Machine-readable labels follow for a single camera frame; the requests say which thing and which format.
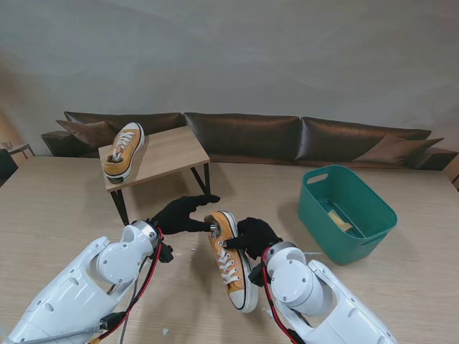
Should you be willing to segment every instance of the sofa armrest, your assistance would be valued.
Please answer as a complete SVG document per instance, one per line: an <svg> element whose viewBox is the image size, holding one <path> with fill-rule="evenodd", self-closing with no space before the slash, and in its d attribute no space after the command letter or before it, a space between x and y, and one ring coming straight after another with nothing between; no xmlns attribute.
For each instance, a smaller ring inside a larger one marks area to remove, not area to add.
<svg viewBox="0 0 459 344"><path fill-rule="evenodd" d="M42 140L53 156L78 157L96 151L67 131L52 131L42 134Z"/></svg>
<svg viewBox="0 0 459 344"><path fill-rule="evenodd" d="M458 152L442 148L429 148L407 160L407 165L415 170L442 171L456 156Z"/></svg>

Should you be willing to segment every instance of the teal storage bin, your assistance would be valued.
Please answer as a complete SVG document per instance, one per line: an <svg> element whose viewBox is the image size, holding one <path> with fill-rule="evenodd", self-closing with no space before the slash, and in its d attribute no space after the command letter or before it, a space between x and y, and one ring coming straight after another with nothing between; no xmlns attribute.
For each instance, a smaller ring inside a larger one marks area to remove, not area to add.
<svg viewBox="0 0 459 344"><path fill-rule="evenodd" d="M330 211L338 220L331 218ZM304 175L298 213L323 251L337 264L367 256L397 224L397 215L376 192L353 171L337 165ZM338 226L341 220L351 226L348 231Z"/></svg>

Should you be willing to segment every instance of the yellow sneaker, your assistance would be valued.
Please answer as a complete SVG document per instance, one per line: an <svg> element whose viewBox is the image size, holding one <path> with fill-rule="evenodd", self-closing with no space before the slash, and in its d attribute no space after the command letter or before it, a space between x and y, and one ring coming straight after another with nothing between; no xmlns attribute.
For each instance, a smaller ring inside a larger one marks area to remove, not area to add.
<svg viewBox="0 0 459 344"><path fill-rule="evenodd" d="M223 247L225 240L237 237L235 218L228 211L216 211L205 221L218 227L209 240L229 298L238 311L252 312L258 302L258 288L249 280L252 265L242 250Z"/></svg>
<svg viewBox="0 0 459 344"><path fill-rule="evenodd" d="M112 153L103 164L105 176L111 183L124 182L131 173L134 155L143 147L145 134L138 123L129 123L117 134Z"/></svg>

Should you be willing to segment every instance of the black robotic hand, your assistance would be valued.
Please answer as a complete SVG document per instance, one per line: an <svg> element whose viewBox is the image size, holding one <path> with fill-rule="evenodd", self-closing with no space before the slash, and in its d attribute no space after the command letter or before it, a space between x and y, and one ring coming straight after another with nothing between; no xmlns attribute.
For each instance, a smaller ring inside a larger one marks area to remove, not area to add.
<svg viewBox="0 0 459 344"><path fill-rule="evenodd" d="M223 243L227 249L245 249L252 259L261 257L270 246L281 242L269 224L260 219L248 217L237 224L239 236Z"/></svg>
<svg viewBox="0 0 459 344"><path fill-rule="evenodd" d="M175 234L181 231L210 231L210 224L189 218L198 206L217 203L220 197L215 195L183 196L169 203L163 210L147 222L159 227L163 234Z"/></svg>

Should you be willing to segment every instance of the shoe lace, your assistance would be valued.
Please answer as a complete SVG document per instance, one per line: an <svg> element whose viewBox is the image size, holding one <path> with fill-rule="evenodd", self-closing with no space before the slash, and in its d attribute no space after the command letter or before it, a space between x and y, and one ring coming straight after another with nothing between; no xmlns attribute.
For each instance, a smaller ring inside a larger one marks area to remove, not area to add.
<svg viewBox="0 0 459 344"><path fill-rule="evenodd" d="M220 274L220 276L222 276L223 283L225 285L228 285L231 282L239 281L241 278L240 276L233 276L237 272L236 267L226 273L227 270L235 264L234 260L229 260L230 258L231 254L229 254L226 249L222 249L220 252L220 258L218 259L218 262L221 263L221 265L219 264L218 267L223 270L223 274Z"/></svg>
<svg viewBox="0 0 459 344"><path fill-rule="evenodd" d="M134 135L135 133L127 132L127 133L121 133L118 136L118 140L116 141L115 147L113 149L113 154L112 154L114 161L121 160L121 153L124 151L126 146L132 142Z"/></svg>

